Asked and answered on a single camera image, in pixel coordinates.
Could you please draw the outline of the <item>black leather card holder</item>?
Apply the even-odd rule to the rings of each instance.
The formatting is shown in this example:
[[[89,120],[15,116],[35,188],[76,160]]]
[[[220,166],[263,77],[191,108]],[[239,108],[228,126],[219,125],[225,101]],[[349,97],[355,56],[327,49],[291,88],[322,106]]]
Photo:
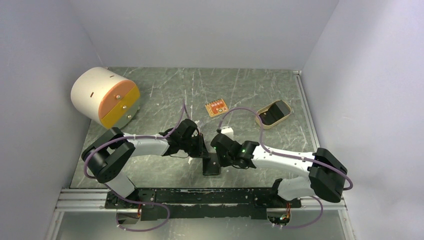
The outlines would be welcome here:
[[[221,174],[221,166],[216,153],[209,153],[202,157],[202,175],[218,176]]]

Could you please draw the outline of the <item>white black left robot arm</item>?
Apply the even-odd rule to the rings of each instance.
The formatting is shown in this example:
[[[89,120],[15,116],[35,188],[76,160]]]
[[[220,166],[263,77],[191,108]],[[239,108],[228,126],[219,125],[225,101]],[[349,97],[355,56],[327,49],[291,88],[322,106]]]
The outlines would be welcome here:
[[[188,118],[155,135],[131,135],[112,127],[82,152],[81,159],[98,183],[111,189],[124,207],[132,208],[138,203],[139,191],[122,173],[128,160],[150,155],[166,157],[180,151],[193,159],[211,158],[198,125]]]

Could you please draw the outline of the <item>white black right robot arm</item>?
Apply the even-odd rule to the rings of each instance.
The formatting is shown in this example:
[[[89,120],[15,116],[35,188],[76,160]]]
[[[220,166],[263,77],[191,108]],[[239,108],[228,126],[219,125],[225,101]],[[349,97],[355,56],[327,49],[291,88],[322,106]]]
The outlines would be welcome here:
[[[341,201],[348,171],[325,148],[319,147],[315,152],[293,152],[262,146],[256,141],[238,143],[222,133],[218,133],[210,145],[222,167],[275,169],[294,173],[296,178],[277,180],[276,190],[269,197],[275,207],[307,196],[317,196],[331,203]]]

